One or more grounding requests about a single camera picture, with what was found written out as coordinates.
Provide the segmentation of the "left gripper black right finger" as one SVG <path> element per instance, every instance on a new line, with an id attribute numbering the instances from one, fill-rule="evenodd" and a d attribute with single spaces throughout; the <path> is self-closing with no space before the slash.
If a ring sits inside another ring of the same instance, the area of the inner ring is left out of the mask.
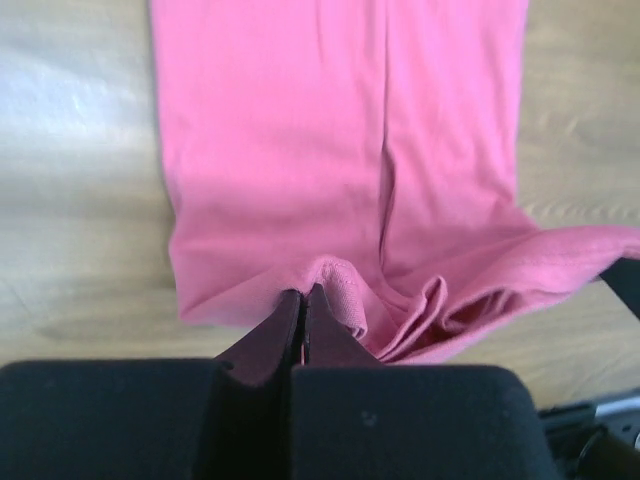
<path id="1" fill-rule="evenodd" d="M 384 366 L 315 285 L 291 373 L 294 479 L 555 479 L 532 398 L 490 365 Z"/>

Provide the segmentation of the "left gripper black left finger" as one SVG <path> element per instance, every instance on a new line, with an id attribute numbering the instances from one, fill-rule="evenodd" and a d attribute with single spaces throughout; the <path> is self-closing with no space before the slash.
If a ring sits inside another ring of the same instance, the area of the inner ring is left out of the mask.
<path id="1" fill-rule="evenodd" d="M 1 370 L 5 479 L 284 479 L 300 293 L 214 358 Z"/>

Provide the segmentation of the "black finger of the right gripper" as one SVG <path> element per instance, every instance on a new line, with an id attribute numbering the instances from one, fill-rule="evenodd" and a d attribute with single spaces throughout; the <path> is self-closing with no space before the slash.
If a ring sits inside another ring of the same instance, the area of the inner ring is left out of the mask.
<path id="1" fill-rule="evenodd" d="M 600 278 L 640 319 L 640 261 L 620 258 L 603 271 Z"/>

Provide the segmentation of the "salmon pink t-shirt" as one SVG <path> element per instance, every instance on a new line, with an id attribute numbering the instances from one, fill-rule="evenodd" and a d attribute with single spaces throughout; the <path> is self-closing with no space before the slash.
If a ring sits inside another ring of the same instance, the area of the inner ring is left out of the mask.
<path id="1" fill-rule="evenodd" d="M 524 1 L 154 1 L 179 314 L 321 285 L 388 363 L 445 360 L 639 255 L 517 206 Z"/>

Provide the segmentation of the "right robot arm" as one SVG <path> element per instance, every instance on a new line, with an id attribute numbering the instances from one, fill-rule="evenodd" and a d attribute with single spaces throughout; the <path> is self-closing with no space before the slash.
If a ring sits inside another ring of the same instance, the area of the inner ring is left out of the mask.
<path id="1" fill-rule="evenodd" d="M 639 390 L 511 415 L 513 479 L 637 479 Z"/>

